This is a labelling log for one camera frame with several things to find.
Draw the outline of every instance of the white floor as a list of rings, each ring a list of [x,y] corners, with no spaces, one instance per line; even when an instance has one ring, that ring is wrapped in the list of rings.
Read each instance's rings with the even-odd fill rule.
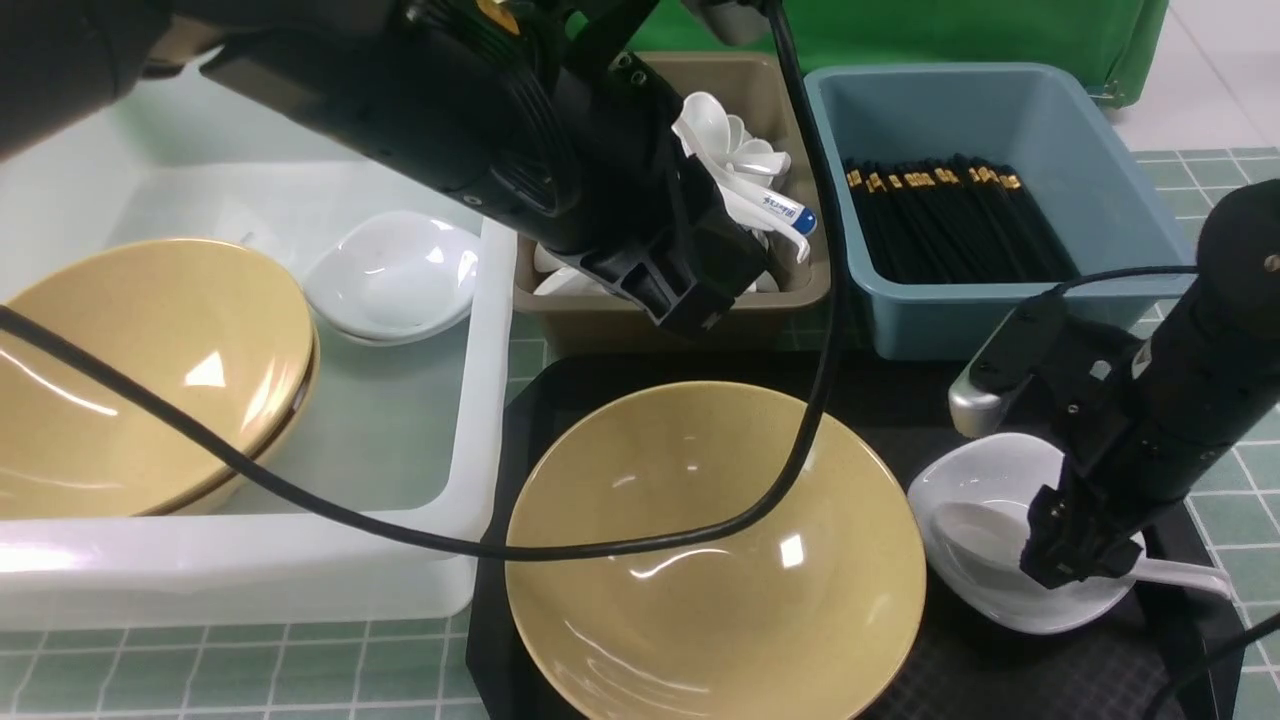
[[[1142,99],[1112,122],[1130,150],[1280,145],[1280,0],[1171,0]]]

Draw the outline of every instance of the green cloth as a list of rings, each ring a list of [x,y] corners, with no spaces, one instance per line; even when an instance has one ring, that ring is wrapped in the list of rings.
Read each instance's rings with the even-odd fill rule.
[[[805,72],[827,65],[1030,61],[1075,76],[1101,102],[1142,94],[1169,0],[792,0]],[[634,50],[726,50],[680,0],[662,0]],[[750,49],[772,53],[768,40]]]

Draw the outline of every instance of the green tile floor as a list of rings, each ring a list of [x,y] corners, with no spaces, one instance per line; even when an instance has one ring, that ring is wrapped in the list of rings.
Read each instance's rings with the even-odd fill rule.
[[[1274,147],[1139,152],[1194,242],[1210,208],[1245,182],[1280,178]],[[1134,328],[1149,334],[1171,302]],[[815,348],[820,315],[780,350]],[[538,327],[512,327],[508,397],[552,360]],[[1245,621],[1280,611],[1280,410],[1192,493]],[[45,720],[483,720],[466,671],[470,615],[375,623],[0,633],[0,715]],[[1236,720],[1280,717],[1280,638],[1245,659]]]

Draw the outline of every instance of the beige plastic bin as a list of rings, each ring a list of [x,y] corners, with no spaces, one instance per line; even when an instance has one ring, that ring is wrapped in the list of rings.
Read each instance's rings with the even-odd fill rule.
[[[516,311],[538,319],[552,351],[559,357],[594,352],[771,348],[787,319],[819,302],[831,288],[831,260],[818,190],[777,60],[760,53],[650,53],[641,58],[677,92],[710,92],[726,110],[741,115],[751,135],[791,154],[791,172],[780,190],[818,215],[818,229],[809,237],[809,265],[796,266],[792,251],[774,240],[769,270],[782,292],[744,295],[703,341],[691,343],[653,327],[648,315],[618,297],[534,296],[534,288],[545,275],[534,272],[534,242],[521,237]]]

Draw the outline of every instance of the plastic container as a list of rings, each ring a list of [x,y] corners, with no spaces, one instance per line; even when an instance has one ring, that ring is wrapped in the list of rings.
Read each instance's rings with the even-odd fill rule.
[[[1018,169],[1083,274],[1190,265],[1193,249],[1079,83],[1036,64],[845,67],[805,78],[832,179],[845,159],[901,163],[978,155]],[[876,352],[968,360],[1041,283],[899,284],[872,268],[849,192],[840,193],[849,269],[867,292]],[[1071,292],[1079,316],[1128,328],[1189,278],[1133,278]]]
[[[0,299],[148,237],[242,242],[301,277],[361,220],[397,209],[480,233],[470,322],[399,348],[357,347],[321,324],[310,407],[268,465],[378,518],[479,538],[502,443],[516,237],[444,196],[186,73],[0,165]],[[256,487],[205,516],[0,523],[3,629],[448,616],[474,579],[474,560]]]
[[[822,229],[818,188],[777,60],[760,53],[652,53],[643,55],[680,94],[701,90],[740,115],[746,129],[791,154],[791,172],[780,190],[818,213],[809,236],[808,266],[774,240],[771,272],[782,292],[744,295],[700,342],[682,341],[653,327],[641,310],[612,296],[535,296],[544,275],[534,272],[534,242],[520,238],[515,305],[541,325],[561,357],[593,352],[771,348],[787,318],[819,302],[831,290],[831,260]]]

